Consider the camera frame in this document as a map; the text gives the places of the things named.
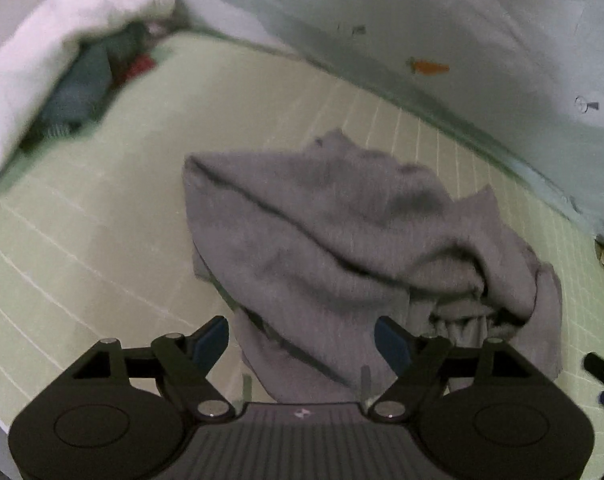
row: white backdrop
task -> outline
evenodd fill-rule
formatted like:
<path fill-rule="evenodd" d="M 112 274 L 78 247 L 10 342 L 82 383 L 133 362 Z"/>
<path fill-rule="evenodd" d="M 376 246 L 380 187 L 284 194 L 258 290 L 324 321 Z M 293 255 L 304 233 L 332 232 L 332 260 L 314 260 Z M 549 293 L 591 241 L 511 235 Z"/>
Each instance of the white backdrop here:
<path fill-rule="evenodd" d="M 604 0 L 183 2 L 194 23 L 292 48 L 466 139 L 601 231 Z M 411 57 L 450 71 L 412 74 Z"/>

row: white logo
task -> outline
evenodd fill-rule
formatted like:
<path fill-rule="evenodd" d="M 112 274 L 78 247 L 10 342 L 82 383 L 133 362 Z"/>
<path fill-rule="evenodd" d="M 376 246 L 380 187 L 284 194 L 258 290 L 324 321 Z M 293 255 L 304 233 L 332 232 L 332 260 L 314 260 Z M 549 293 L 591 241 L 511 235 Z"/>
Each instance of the white logo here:
<path fill-rule="evenodd" d="M 300 420 L 304 420 L 305 418 L 313 415 L 313 412 L 309 412 L 306 408 L 301 408 L 293 413 Z"/>

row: red object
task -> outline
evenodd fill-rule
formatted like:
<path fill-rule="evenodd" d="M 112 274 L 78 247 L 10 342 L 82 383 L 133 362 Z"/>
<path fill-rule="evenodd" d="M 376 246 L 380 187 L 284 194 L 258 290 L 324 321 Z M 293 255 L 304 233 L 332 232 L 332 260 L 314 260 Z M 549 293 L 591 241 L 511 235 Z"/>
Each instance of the red object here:
<path fill-rule="evenodd" d="M 124 83 L 135 79 L 142 75 L 144 72 L 155 68 L 157 63 L 148 54 L 140 54 L 136 57 L 131 65 L 122 73 L 114 82 L 115 87 L 122 86 Z"/>

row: carrot sticker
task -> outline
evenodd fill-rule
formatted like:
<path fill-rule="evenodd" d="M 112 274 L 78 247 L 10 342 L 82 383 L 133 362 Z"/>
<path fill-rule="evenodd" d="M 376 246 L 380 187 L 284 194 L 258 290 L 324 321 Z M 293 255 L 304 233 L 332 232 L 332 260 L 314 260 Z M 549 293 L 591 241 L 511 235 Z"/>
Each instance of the carrot sticker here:
<path fill-rule="evenodd" d="M 432 61 L 426 61 L 425 59 L 415 59 L 411 57 L 406 64 L 411 67 L 411 72 L 414 74 L 420 73 L 423 75 L 437 75 L 443 74 L 450 70 L 448 65 L 433 63 Z"/>

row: metal screw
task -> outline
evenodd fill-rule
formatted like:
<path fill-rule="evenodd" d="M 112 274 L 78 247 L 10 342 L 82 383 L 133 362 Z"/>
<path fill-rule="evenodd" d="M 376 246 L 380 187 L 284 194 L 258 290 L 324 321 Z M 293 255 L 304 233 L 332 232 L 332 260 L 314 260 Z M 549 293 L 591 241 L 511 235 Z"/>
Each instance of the metal screw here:
<path fill-rule="evenodd" d="M 197 410 L 204 416 L 217 418 L 228 413 L 228 404 L 222 400 L 205 400 L 197 405 Z"/>
<path fill-rule="evenodd" d="M 383 416 L 384 418 L 397 418 L 406 413 L 404 405 L 395 400 L 384 400 L 383 402 L 376 404 L 373 409 L 377 415 Z"/>

